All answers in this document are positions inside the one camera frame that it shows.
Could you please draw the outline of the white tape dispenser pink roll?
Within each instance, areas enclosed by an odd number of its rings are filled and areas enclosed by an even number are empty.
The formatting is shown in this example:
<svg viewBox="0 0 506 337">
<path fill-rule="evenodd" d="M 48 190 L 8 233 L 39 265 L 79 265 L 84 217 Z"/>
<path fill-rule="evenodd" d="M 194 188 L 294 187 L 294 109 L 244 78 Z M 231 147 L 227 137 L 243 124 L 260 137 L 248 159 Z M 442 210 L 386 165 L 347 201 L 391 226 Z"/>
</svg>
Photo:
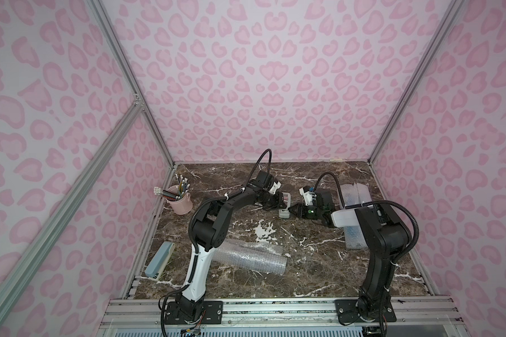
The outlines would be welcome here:
<svg viewBox="0 0 506 337">
<path fill-rule="evenodd" d="M 289 208 L 291 206 L 291 194 L 288 192 L 282 192 L 279 200 L 278 216 L 282 219 L 290 218 Z"/>
</svg>

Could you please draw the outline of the light blue stapler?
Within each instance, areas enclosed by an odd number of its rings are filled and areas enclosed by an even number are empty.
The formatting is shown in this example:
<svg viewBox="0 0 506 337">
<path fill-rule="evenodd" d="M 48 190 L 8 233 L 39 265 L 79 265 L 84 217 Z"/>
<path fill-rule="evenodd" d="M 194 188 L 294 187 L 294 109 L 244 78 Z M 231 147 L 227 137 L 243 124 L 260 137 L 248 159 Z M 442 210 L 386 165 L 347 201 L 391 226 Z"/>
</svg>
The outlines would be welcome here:
<svg viewBox="0 0 506 337">
<path fill-rule="evenodd" d="M 161 278 L 164 269 L 167 267 L 171 255 L 175 250 L 175 247 L 176 244 L 173 242 L 163 242 L 153 256 L 152 260 L 146 266 L 145 276 L 149 279 L 158 281 Z"/>
</svg>

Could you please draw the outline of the bubble wrap sheet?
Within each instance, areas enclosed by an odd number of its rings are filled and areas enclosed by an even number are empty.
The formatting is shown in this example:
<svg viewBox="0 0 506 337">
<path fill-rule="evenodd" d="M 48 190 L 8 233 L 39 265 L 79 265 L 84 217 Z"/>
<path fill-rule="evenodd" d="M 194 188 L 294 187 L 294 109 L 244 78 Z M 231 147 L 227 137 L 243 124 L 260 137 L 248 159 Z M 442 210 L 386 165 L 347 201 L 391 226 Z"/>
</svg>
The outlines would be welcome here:
<svg viewBox="0 0 506 337">
<path fill-rule="evenodd" d="M 288 260 L 280 246 L 228 239 L 216 249 L 213 261 L 256 272 L 283 275 Z"/>
<path fill-rule="evenodd" d="M 371 193 L 367 185 L 355 183 L 354 186 L 358 194 L 358 204 L 365 204 L 372 201 Z"/>
<path fill-rule="evenodd" d="M 344 204 L 352 206 L 358 204 L 358 194 L 354 184 L 341 186 Z M 345 243 L 348 249 L 366 249 L 367 244 L 354 209 L 343 209 L 343 223 L 340 227 L 344 230 Z"/>
</svg>

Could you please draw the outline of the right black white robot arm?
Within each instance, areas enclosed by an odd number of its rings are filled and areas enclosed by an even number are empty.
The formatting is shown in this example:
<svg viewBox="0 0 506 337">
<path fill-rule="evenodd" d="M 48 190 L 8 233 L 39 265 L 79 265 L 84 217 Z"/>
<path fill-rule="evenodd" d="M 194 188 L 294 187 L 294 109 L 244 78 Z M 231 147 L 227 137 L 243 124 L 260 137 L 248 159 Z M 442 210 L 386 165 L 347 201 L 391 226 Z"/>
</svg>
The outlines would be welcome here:
<svg viewBox="0 0 506 337">
<path fill-rule="evenodd" d="M 338 300 L 337 318 L 341 325 L 378 323 L 386 332 L 394 322 L 390 288 L 399 261 L 417 244 L 417 220 L 404 206 L 389 200 L 355 202 L 343 193 L 332 172 L 320 175 L 313 187 L 299 190 L 303 201 L 289 207 L 301 219 L 318 220 L 326 227 L 359 227 L 370 257 L 365 279 L 354 302 Z"/>
</svg>

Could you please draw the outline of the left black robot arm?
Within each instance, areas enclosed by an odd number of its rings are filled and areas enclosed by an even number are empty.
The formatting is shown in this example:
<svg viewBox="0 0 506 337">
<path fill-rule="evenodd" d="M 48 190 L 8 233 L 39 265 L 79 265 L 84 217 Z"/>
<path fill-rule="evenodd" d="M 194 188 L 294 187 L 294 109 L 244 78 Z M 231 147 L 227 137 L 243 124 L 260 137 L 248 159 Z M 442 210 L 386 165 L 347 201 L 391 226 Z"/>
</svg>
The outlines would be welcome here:
<svg viewBox="0 0 506 337">
<path fill-rule="evenodd" d="M 171 298 L 188 321 L 200 319 L 213 256 L 226 239 L 235 211 L 253 205 L 259 205 L 265 211 L 283 208 L 281 183 L 271 173 L 272 155 L 272 150 L 264 150 L 240 189 L 223 197 L 206 199 L 192 215 L 188 224 L 192 247 L 188 272 L 180 289 L 169 292 L 158 301 L 161 324 L 164 324 Z"/>
</svg>

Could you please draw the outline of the pink pen cup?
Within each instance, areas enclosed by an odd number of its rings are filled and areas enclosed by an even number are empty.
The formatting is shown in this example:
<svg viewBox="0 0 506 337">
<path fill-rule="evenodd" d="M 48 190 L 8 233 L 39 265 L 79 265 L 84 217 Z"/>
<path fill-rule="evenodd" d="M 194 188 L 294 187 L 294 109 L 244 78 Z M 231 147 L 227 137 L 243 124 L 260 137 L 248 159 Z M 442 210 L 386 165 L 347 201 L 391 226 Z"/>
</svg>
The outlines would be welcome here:
<svg viewBox="0 0 506 337">
<path fill-rule="evenodd" d="M 185 192 L 179 192 L 179 185 L 173 185 L 167 188 L 167 192 L 171 192 L 172 194 L 179 196 L 179 198 L 174 201 L 168 201 L 175 214 L 180 216 L 186 215 L 193 209 L 191 194 L 188 190 Z"/>
</svg>

